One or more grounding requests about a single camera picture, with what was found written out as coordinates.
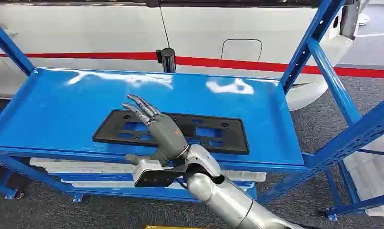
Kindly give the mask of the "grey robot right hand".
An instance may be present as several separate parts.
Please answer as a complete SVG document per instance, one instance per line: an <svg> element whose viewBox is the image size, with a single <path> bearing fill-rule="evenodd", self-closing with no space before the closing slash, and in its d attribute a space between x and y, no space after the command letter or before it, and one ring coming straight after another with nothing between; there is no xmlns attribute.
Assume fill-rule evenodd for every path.
<svg viewBox="0 0 384 229"><path fill-rule="evenodd" d="M127 98L134 101L137 106L122 104L122 106L133 112L148 129L150 135L155 139L158 148L150 156L125 155L125 159L132 165L138 165L140 160L157 160L163 167L178 157L188 148L188 143L176 123L166 114L161 113L145 99L127 94Z"/></svg>

